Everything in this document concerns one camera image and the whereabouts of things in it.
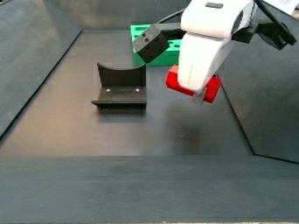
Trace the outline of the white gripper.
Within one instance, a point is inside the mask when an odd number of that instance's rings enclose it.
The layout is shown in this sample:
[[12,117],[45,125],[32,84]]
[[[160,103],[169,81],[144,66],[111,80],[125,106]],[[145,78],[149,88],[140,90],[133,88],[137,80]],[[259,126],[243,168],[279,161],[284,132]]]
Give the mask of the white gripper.
[[192,102],[203,104],[205,84],[227,58],[233,42],[187,32],[181,39],[177,81],[183,88],[196,92]]

